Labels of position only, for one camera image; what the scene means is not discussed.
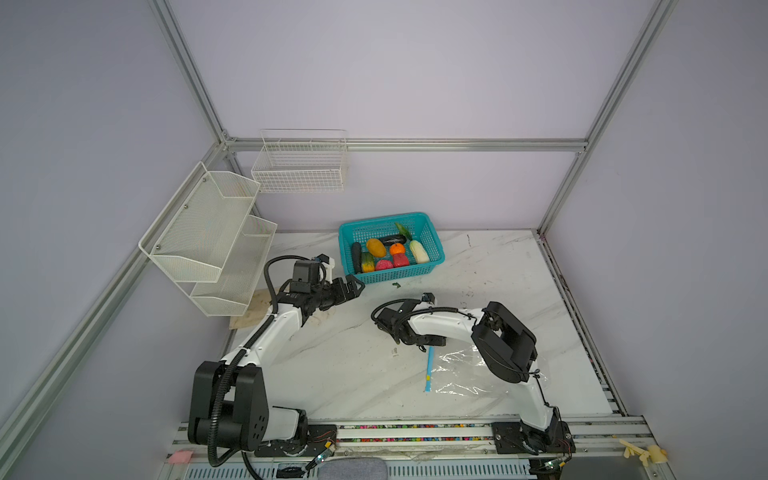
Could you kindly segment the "green yellow papaya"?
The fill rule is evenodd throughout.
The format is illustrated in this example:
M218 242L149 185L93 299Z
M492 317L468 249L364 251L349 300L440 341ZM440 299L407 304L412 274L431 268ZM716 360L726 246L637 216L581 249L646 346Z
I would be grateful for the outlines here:
M360 266L362 273L374 272L376 270L375 257L370 252L363 252L361 254Z

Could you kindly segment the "orange yellow mango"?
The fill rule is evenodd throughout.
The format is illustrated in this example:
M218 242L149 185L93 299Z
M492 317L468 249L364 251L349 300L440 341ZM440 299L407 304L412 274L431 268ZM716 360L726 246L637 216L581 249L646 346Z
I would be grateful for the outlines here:
M377 238L371 238L366 242L367 251L375 258L387 256L387 247Z

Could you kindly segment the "clear zip bag blue zipper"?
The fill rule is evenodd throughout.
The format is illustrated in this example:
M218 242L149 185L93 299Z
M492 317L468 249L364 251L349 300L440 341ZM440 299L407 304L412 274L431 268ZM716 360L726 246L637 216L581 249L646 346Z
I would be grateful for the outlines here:
M495 376L474 346L448 345L427 348L425 391L472 399L502 398L538 392L538 383L548 379L536 367L528 382L509 383Z

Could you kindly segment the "teal plastic basket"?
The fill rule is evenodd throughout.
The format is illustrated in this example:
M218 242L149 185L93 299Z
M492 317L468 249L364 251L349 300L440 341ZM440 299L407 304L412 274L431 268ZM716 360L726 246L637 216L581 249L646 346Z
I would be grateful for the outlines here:
M338 241L344 272L365 284L426 275L445 261L437 230L422 212L344 223Z

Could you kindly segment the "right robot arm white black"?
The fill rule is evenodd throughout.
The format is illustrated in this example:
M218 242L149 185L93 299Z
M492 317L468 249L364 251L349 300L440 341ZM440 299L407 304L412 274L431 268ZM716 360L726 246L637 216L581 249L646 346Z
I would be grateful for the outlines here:
M374 308L371 320L395 343L422 351L444 346L449 339L473 344L490 373L509 385L526 452L542 454L564 433L559 409L544 395L536 336L503 304L491 301L479 309L436 306L433 296L425 294L385 302Z

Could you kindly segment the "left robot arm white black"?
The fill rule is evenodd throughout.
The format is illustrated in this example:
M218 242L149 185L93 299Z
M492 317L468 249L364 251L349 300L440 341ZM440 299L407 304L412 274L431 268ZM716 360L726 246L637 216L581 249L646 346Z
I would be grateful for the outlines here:
M217 466L238 452L271 441L307 443L306 413L279 407L268 398L265 368L317 311L358 298L365 284L355 275L333 278L326 255L281 255L266 262L263 278L270 304L244 341L194 374L188 441L207 447Z

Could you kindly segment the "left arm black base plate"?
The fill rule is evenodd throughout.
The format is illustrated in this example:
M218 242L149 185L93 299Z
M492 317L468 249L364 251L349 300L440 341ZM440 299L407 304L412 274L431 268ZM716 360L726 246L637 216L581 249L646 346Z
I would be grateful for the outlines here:
M306 434L290 440L262 442L253 452L257 458L315 457L336 443L338 427L333 424L310 424Z

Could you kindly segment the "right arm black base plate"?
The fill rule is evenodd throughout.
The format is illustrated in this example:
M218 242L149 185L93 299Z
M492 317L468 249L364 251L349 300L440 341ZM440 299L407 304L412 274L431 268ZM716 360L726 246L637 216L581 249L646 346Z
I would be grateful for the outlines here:
M544 431L522 422L494 422L491 430L498 454L569 455L576 450L569 426L562 420Z

